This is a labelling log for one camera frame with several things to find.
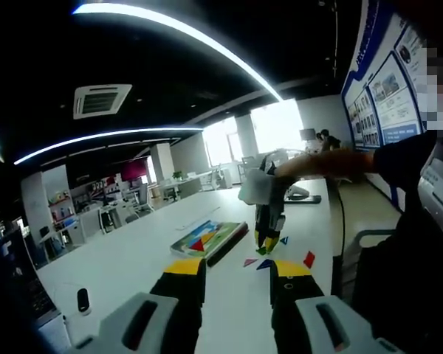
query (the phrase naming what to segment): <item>office room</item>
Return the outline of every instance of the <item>office room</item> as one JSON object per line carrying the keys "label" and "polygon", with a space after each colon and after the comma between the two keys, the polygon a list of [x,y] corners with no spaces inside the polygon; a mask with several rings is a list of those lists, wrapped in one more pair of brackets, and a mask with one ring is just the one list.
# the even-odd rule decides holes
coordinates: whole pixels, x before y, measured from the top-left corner
{"label": "office room", "polygon": [[0,40],[0,70],[27,48],[0,82],[26,84],[0,96],[2,346],[441,343],[443,100],[420,90],[443,43],[406,1],[36,9]]}

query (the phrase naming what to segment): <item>red triangle piece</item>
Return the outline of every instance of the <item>red triangle piece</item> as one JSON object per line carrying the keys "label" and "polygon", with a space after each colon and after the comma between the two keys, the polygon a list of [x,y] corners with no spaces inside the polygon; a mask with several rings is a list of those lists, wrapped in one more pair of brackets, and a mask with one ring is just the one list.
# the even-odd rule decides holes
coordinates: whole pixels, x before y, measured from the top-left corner
{"label": "red triangle piece", "polygon": [[199,239],[192,246],[190,246],[189,249],[193,249],[194,251],[201,251],[201,252],[205,251],[204,250],[204,244],[202,243],[201,239]]}
{"label": "red triangle piece", "polygon": [[247,258],[247,259],[244,261],[244,265],[243,265],[243,267],[247,267],[248,265],[254,263],[256,260],[258,260],[258,258]]}
{"label": "red triangle piece", "polygon": [[307,256],[305,257],[305,260],[303,260],[303,264],[305,264],[306,267],[310,269],[313,266],[314,260],[315,260],[315,255],[309,251],[309,253],[307,253]]}

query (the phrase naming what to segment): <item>floor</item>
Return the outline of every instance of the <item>floor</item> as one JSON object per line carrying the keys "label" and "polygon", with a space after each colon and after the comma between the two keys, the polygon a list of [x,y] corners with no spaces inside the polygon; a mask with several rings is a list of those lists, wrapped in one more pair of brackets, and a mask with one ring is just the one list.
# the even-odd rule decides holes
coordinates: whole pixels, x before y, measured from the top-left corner
{"label": "floor", "polygon": [[[346,221],[346,247],[358,232],[366,229],[395,229],[400,213],[391,202],[367,182],[350,184],[342,182],[339,192],[343,199]],[[332,211],[332,242],[334,255],[341,253],[343,222],[337,191],[329,187]],[[384,236],[365,237],[362,246],[374,246]]]}

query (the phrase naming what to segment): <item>shelf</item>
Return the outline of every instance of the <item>shelf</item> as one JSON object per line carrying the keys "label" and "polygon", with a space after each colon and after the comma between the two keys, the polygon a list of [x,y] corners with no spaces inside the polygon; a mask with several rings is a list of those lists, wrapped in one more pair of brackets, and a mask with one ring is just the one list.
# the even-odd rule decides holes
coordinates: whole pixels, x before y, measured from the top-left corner
{"label": "shelf", "polygon": [[61,221],[71,218],[72,216],[75,216],[75,214],[67,215],[67,216],[64,216],[63,218],[56,219],[56,220],[54,220],[54,224],[60,223]]}
{"label": "shelf", "polygon": [[58,204],[62,203],[63,201],[70,201],[70,200],[71,200],[70,197],[65,197],[59,201],[55,201],[54,203],[49,204],[48,207],[50,208],[50,207],[53,207],[54,205],[58,205]]}

